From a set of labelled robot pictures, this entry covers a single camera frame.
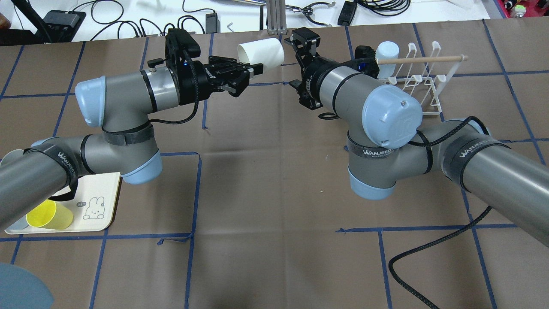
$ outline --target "white surface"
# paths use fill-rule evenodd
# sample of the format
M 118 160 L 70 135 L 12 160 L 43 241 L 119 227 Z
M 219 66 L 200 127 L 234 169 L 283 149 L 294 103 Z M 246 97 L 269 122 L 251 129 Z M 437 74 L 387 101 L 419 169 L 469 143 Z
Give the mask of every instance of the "white surface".
M 304 7 L 315 0 L 286 0 L 286 4 Z M 69 10 L 76 3 L 84 3 L 86 0 L 31 0 L 31 4 L 41 17 L 44 17 L 50 10 Z M 138 22 L 140 18 L 147 18 L 158 24 L 162 29 L 167 23 L 176 23 L 177 18 L 186 15 L 181 9 L 181 1 L 168 0 L 120 0 L 124 5 L 125 13 L 122 20 L 133 20 Z M 335 0 L 336 5 L 333 8 L 314 7 L 313 19 L 337 25 L 337 20 L 344 0 Z M 217 11 L 221 20 L 221 31 L 230 32 L 227 25 L 233 23 L 231 28 L 236 31 L 256 31 L 259 30 L 259 6 L 238 3 L 232 0 L 187 0 L 186 10 L 195 10 L 199 8 L 210 7 Z M 90 6 L 80 8 L 88 15 L 81 28 L 76 34 L 74 41 L 87 41 L 101 30 L 104 25 L 95 23 L 90 14 Z M 21 29 L 19 20 L 15 16 L 13 4 L 10 0 L 0 0 L 0 12 L 12 21 L 14 29 Z M 97 20 L 107 22 L 114 20 L 120 14 L 120 9 L 115 3 L 100 3 L 96 6 L 95 17 Z M 204 16 L 209 11 L 192 13 L 201 23 L 204 23 Z M 25 29 L 36 31 L 31 23 L 22 15 L 21 21 Z M 297 27 L 318 27 L 309 21 L 301 13 L 287 12 L 286 22 L 288 28 Z M 352 25 L 377 25 L 377 24 L 400 24 L 400 23 L 422 23 L 432 21 L 447 20 L 477 20 L 490 19 L 484 5 L 481 1 L 474 0 L 471 8 L 464 9 L 449 1 L 433 0 L 412 0 L 410 8 L 401 15 L 392 17 L 383 17 L 376 15 L 365 8 L 358 7 Z M 143 23 L 147 34 L 158 34 L 158 30 L 151 24 Z M 97 40 L 116 38 L 118 25 L 113 25 L 102 34 Z M 201 33 L 200 27 L 193 21 L 185 22 L 185 29 Z M 130 26 L 124 25 L 121 30 L 121 37 L 133 37 L 134 33 Z
M 104 230 L 113 220 L 119 183 L 120 173 L 88 175 L 80 178 L 75 198 L 71 201 L 57 202 L 72 211 L 74 216 L 71 225 L 64 230 L 27 226 L 24 229 L 10 227 L 5 232 L 14 235 Z
M 238 45 L 238 59 L 249 64 L 263 64 L 263 73 L 284 62 L 284 49 L 276 37 Z

